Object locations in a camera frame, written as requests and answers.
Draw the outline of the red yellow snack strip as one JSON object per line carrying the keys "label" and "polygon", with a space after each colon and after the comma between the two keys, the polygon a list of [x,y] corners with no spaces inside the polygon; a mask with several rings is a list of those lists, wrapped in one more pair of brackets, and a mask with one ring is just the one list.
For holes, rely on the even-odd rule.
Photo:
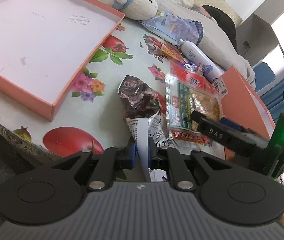
{"label": "red yellow snack strip", "polygon": [[162,47],[161,47],[161,51],[166,55],[169,56],[173,59],[175,59],[176,61],[185,64],[185,60],[182,57],[181,52],[172,44],[164,42],[162,43]]}

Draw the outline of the clear red spicy snack pack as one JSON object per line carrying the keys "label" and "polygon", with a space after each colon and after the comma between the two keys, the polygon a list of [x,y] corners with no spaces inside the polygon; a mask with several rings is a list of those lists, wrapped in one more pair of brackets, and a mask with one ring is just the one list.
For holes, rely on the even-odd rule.
{"label": "clear red spicy snack pack", "polygon": [[165,82],[169,138],[180,145],[212,146],[212,141],[197,131],[198,123],[191,114],[197,111],[215,121],[224,117],[217,90],[192,64],[171,62]]}

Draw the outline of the white spray bottle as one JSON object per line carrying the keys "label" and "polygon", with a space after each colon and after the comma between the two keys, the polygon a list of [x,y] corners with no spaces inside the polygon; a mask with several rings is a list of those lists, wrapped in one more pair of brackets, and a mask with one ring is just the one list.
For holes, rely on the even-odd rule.
{"label": "white spray bottle", "polygon": [[193,62],[198,67],[202,67],[203,76],[210,83],[214,83],[216,79],[223,75],[222,70],[193,42],[179,40],[177,46],[189,61]]}

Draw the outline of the blue chair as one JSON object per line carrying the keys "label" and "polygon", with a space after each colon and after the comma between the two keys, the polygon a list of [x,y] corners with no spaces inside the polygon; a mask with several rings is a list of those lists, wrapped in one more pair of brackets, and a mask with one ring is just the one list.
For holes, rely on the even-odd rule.
{"label": "blue chair", "polygon": [[275,80],[276,75],[267,63],[261,62],[255,68],[255,91],[258,92]]}

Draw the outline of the dark purple foil snack bag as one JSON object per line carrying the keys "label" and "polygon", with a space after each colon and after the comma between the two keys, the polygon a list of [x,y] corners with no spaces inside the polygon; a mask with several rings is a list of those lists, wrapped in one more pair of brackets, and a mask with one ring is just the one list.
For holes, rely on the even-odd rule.
{"label": "dark purple foil snack bag", "polygon": [[135,76],[127,75],[118,87],[118,96],[124,108],[126,123],[137,146],[141,167],[147,181],[164,182],[164,170],[151,168],[149,141],[156,146],[166,146],[163,130],[166,118],[162,113],[160,95],[149,85]]}

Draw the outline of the light blue floral pouch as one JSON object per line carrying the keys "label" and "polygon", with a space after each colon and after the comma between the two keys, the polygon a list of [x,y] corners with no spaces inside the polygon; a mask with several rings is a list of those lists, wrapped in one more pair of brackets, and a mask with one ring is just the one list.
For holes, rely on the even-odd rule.
{"label": "light blue floral pouch", "polygon": [[179,40],[184,40],[198,46],[204,34],[201,22],[184,19],[165,11],[158,11],[153,18],[139,23],[173,45],[177,45]]}

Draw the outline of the pink deep cardboard box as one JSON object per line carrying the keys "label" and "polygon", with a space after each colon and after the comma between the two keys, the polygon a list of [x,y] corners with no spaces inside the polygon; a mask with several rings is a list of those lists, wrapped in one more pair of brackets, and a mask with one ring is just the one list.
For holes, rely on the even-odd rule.
{"label": "pink deep cardboard box", "polygon": [[269,139],[275,128],[273,118],[240,72],[235,67],[229,68],[218,84],[223,85],[220,96],[224,116]]}

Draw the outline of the grey blanket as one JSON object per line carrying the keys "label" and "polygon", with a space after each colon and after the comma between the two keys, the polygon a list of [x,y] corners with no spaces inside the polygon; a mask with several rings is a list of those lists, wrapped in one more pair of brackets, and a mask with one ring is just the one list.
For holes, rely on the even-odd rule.
{"label": "grey blanket", "polygon": [[214,19],[169,0],[156,1],[160,11],[171,12],[181,18],[201,22],[204,34],[199,48],[224,70],[232,66],[235,67],[245,80],[255,88],[255,73],[252,67],[247,60],[235,51],[226,33]]}

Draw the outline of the pink shallow box lid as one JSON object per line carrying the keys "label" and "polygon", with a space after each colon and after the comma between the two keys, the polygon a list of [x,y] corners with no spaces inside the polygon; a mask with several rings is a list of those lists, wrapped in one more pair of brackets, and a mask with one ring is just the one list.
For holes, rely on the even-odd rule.
{"label": "pink shallow box lid", "polygon": [[0,90],[53,120],[123,18],[96,0],[0,0]]}

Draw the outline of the black garment on bed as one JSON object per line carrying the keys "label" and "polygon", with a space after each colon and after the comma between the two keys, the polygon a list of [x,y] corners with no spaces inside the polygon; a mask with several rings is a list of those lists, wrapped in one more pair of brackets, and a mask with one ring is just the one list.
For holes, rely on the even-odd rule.
{"label": "black garment on bed", "polygon": [[218,26],[226,33],[235,51],[237,51],[236,29],[233,20],[222,10],[210,5],[203,5],[203,9],[213,17]]}

